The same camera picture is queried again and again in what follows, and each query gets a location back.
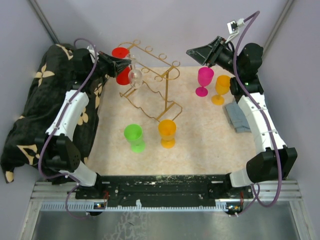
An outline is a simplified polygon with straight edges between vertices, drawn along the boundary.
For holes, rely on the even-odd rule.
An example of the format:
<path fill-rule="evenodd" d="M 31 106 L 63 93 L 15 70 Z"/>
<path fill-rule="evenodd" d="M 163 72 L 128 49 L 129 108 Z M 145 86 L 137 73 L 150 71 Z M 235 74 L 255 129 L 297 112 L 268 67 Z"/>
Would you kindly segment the pink plastic wine glass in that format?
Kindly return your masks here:
<path fill-rule="evenodd" d="M 202 67 L 198 70 L 197 81 L 200 86 L 195 90 L 195 94 L 198 97 L 206 97 L 208 95 L 207 86 L 212 82 L 214 74 L 214 70 L 210 67 Z"/>

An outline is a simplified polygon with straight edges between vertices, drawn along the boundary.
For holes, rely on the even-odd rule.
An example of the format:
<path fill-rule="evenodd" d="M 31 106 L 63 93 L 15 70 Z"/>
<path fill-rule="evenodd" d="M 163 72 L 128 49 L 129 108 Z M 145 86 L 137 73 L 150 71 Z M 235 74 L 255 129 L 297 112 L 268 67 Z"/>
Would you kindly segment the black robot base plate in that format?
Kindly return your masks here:
<path fill-rule="evenodd" d="M 81 186 L 75 192 L 77 200 L 100 199 L 97 209 L 203 209 L 227 199 L 234 200 L 235 206 L 228 203 L 222 208 L 231 213 L 242 211 L 243 202 L 252 196 L 249 186 L 232 187 L 224 174 L 101 176 L 95 186 Z"/>

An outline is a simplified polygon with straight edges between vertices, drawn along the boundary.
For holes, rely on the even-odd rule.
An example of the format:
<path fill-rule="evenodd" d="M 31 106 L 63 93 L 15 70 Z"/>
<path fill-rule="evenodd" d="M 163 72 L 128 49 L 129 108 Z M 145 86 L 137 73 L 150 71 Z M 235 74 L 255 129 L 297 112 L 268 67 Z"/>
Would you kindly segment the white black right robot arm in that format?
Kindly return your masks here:
<path fill-rule="evenodd" d="M 223 185 L 223 192 L 235 198 L 241 187 L 278 179 L 278 166 L 286 178 L 291 171 L 298 153 L 288 147 L 276 130 L 267 105 L 264 90 L 257 75 L 262 65 L 263 47 L 248 43 L 233 61 L 235 51 L 226 40 L 218 36 L 211 43 L 188 49 L 186 54 L 202 66 L 218 65 L 231 74 L 238 74 L 241 84 L 235 77 L 230 80 L 230 92 L 244 113 L 253 134 L 256 156 L 246 163 L 245 168 L 231 172 Z"/>

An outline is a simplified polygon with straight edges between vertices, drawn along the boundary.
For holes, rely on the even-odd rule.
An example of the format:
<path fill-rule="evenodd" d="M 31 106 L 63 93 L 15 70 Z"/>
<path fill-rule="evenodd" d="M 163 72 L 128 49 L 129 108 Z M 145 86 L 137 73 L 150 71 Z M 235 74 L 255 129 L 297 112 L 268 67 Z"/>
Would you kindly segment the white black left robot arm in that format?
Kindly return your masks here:
<path fill-rule="evenodd" d="M 98 174 L 85 166 L 81 152 L 73 142 L 78 119 L 89 104 L 85 87 L 90 80 L 105 75 L 117 77 L 132 61 L 87 48 L 76 49 L 71 60 L 74 80 L 45 135 L 35 140 L 41 148 L 38 171 L 46 179 L 71 178 L 97 199 L 103 195 L 104 186 L 98 183 Z"/>

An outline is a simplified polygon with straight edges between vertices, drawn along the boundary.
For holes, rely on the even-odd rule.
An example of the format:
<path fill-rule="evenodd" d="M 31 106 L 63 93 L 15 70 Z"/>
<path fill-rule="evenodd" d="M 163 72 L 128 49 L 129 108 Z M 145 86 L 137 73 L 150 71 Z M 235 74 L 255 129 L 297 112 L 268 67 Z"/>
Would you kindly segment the clear wine glass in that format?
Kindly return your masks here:
<path fill-rule="evenodd" d="M 128 73 L 128 79 L 129 79 L 130 86 L 133 89 L 138 89 L 143 84 L 142 72 L 139 69 L 137 69 L 137 65 L 139 63 L 139 58 L 132 53 L 129 53 L 127 55 L 127 57 L 131 60 L 130 71 Z"/>

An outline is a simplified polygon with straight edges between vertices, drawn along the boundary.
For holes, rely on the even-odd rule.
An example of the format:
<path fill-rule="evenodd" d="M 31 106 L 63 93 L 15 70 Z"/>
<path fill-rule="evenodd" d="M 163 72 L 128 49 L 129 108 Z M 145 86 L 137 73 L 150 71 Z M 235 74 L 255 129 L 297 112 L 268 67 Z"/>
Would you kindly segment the red plastic wine glass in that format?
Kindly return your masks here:
<path fill-rule="evenodd" d="M 125 47 L 116 47 L 112 50 L 111 55 L 115 58 L 122 59 L 124 61 L 118 62 L 116 67 L 116 82 L 119 85 L 125 86 L 130 83 L 129 81 L 129 72 L 131 68 L 129 63 L 126 63 L 128 60 L 128 55 L 130 51 Z"/>

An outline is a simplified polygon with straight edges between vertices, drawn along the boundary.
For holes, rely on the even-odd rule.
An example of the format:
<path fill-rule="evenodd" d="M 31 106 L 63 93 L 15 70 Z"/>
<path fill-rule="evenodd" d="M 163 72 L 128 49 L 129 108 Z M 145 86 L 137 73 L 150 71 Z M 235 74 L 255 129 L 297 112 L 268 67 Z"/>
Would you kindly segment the orange plastic wine glass back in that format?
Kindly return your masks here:
<path fill-rule="evenodd" d="M 227 75 L 220 75 L 217 77 L 216 83 L 215 83 L 215 91 L 216 95 L 211 97 L 211 102 L 214 105 L 221 106 L 224 104 L 225 99 L 223 95 L 227 94 L 230 90 L 230 80 L 231 77 Z"/>

